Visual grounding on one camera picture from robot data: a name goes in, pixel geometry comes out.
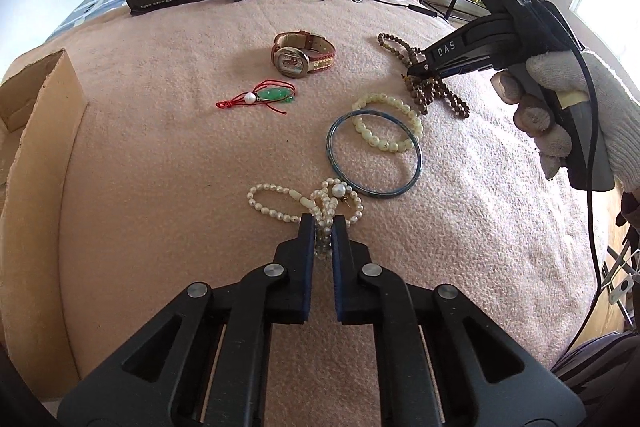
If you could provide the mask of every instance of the brown cardboard flap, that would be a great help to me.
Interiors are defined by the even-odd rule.
[[[12,362],[40,399],[78,382],[60,298],[58,229],[86,99],[65,51],[0,86],[0,311]]]

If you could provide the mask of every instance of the blue bangle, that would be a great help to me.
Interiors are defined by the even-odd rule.
[[[332,150],[332,140],[334,139],[334,134],[336,130],[338,129],[338,127],[341,126],[341,124],[345,120],[349,120],[353,116],[360,116],[362,114],[371,114],[373,116],[379,116],[380,118],[385,118],[385,120],[395,123],[400,129],[402,129],[406,133],[409,139],[413,142],[415,147],[415,153],[418,156],[418,163],[415,168],[414,177],[411,178],[411,181],[409,181],[404,187],[400,187],[397,190],[393,190],[392,192],[375,192],[374,190],[368,190],[367,188],[361,187],[360,185],[350,181],[350,179],[347,178],[347,176],[344,174],[344,172],[340,170],[340,168],[338,167],[338,164],[335,162],[334,151]],[[406,191],[408,191],[411,187],[415,185],[415,182],[418,181],[418,178],[420,177],[420,172],[422,171],[422,152],[420,151],[420,144],[418,143],[418,139],[414,136],[414,134],[409,130],[407,126],[405,126],[404,123],[402,123],[397,118],[394,118],[385,112],[375,111],[371,109],[361,109],[358,111],[348,112],[347,114],[341,116],[340,118],[338,118],[338,120],[334,122],[334,124],[329,129],[329,133],[327,133],[326,135],[326,155],[327,155],[327,158],[329,158],[329,163],[331,163],[332,168],[334,169],[335,173],[338,174],[338,176],[340,176],[341,180],[351,185],[351,187],[353,187],[354,190],[356,190],[360,194],[364,196],[368,196],[369,198],[378,198],[379,200],[388,200],[390,198],[396,198],[404,194]]]

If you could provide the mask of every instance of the wristwatch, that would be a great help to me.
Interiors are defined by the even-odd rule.
[[[333,66],[334,57],[335,47],[331,42],[323,36],[303,31],[276,35],[271,49],[271,62],[289,78],[327,70]]]

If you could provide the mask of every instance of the watch dial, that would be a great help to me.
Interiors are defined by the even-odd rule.
[[[294,76],[299,76],[305,71],[304,59],[286,50],[278,55],[277,66],[281,73]]]

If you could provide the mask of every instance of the white glove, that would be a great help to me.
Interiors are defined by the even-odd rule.
[[[609,163],[614,176],[618,178],[626,192],[640,188],[640,103],[631,95],[626,86],[598,55],[583,52],[598,97],[600,128],[609,155]],[[538,55],[527,60],[527,71],[533,79],[546,89],[554,91],[579,90],[587,93],[587,85],[582,70],[572,52],[553,52]],[[559,170],[560,158],[571,151],[569,134],[557,124],[540,134],[537,128],[545,128],[540,123],[535,109],[524,112],[527,102],[531,106],[530,95],[518,89],[515,79],[506,72],[497,73],[492,79],[498,95],[508,103],[519,103],[514,117],[516,126],[530,136],[534,136],[540,150],[540,164],[547,179]]]

